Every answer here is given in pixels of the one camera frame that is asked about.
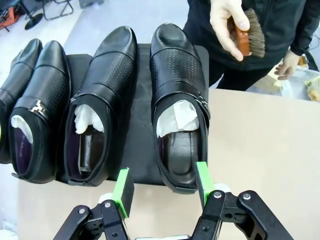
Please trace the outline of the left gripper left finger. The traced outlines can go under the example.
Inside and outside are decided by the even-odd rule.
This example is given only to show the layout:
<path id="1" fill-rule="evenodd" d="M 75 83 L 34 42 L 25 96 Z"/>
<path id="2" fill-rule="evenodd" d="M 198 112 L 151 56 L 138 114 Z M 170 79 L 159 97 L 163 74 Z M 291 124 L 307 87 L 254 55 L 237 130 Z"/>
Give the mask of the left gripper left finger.
<path id="1" fill-rule="evenodd" d="M 135 186 L 130 169 L 121 169 L 112 193 L 101 196 L 94 208 L 77 205 L 55 235 L 55 240 L 128 240 L 129 218 Z"/>

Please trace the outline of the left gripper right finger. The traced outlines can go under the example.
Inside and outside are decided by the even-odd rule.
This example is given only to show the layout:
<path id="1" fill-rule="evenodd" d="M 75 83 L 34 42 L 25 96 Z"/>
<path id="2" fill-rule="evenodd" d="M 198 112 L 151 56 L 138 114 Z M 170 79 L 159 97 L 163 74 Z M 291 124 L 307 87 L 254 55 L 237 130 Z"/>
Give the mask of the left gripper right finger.
<path id="1" fill-rule="evenodd" d="M 192 233 L 193 240 L 217 240 L 223 223 L 233 223 L 248 240 L 293 239 L 255 191 L 235 196 L 216 189 L 207 164 L 199 161 L 195 168 L 203 211 Z"/>

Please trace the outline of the person's left hand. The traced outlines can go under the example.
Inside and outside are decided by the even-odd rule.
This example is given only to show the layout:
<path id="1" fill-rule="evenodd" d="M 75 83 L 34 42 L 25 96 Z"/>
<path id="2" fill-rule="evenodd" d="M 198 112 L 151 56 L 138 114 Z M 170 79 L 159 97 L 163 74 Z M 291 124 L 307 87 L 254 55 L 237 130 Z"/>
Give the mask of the person's left hand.
<path id="1" fill-rule="evenodd" d="M 289 49 L 282 62 L 275 68 L 274 74 L 277 75 L 277 79 L 280 81 L 289 80 L 298 66 L 299 59 L 300 56 Z"/>

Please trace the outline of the person's right hand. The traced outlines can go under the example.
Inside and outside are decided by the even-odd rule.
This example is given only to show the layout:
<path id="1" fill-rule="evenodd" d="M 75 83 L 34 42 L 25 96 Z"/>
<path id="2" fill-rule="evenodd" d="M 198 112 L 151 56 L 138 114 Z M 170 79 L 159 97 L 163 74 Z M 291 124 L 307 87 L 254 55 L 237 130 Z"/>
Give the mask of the person's right hand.
<path id="1" fill-rule="evenodd" d="M 250 22 L 242 8 L 241 0 L 211 0 L 210 24 L 222 48 L 241 62 L 244 58 L 241 51 L 230 37 L 228 19 L 232 17 L 235 25 L 242 31 L 250 29 Z"/>

